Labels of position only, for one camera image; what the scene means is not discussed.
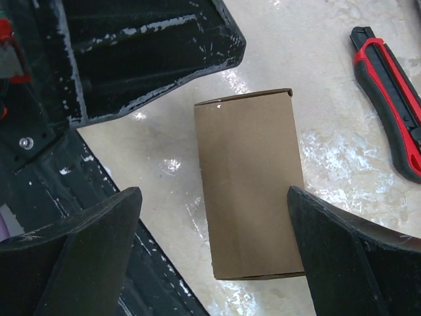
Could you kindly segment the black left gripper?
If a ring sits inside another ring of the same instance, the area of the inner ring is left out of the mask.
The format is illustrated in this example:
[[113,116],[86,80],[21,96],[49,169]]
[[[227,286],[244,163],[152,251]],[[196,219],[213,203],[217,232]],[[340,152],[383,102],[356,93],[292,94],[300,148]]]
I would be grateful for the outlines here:
[[85,1],[1,2],[1,168],[17,171],[86,111]]

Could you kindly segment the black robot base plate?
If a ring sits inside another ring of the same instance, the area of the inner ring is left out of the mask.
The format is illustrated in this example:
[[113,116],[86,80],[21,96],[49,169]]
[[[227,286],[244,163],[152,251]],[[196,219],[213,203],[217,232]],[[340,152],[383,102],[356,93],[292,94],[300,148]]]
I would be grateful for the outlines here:
[[1,148],[2,315],[206,315],[77,132]]

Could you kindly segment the red black utility knife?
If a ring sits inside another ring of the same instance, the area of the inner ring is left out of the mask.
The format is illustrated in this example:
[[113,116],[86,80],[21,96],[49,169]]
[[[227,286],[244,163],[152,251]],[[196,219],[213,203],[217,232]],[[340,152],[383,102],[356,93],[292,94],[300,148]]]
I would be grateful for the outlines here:
[[387,135],[393,166],[420,183],[420,96],[383,39],[368,26],[352,29],[354,73]]

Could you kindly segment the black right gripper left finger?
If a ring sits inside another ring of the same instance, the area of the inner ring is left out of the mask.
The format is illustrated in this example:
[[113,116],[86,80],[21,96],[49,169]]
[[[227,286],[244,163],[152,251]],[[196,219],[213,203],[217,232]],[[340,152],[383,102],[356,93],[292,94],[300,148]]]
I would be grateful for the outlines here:
[[1,242],[2,315],[114,315],[142,194],[101,203]]

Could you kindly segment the small cardboard box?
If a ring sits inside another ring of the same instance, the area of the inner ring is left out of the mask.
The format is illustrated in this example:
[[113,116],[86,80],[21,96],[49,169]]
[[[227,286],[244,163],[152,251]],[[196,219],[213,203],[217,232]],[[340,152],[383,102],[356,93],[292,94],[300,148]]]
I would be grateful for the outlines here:
[[214,277],[270,280],[304,268],[287,207],[304,186],[290,88],[195,104]]

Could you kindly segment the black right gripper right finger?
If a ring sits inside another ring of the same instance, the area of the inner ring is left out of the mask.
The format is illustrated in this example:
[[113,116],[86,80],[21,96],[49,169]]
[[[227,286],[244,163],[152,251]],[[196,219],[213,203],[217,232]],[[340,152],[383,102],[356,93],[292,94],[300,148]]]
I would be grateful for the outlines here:
[[419,315],[420,239],[292,186],[287,205],[317,315]]

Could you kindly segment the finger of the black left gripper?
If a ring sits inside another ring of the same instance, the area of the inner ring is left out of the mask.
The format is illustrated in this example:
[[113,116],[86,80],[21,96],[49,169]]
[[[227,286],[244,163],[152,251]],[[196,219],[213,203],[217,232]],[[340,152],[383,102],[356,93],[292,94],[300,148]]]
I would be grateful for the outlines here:
[[246,40],[222,1],[63,1],[77,77],[73,127],[114,120],[238,66]]

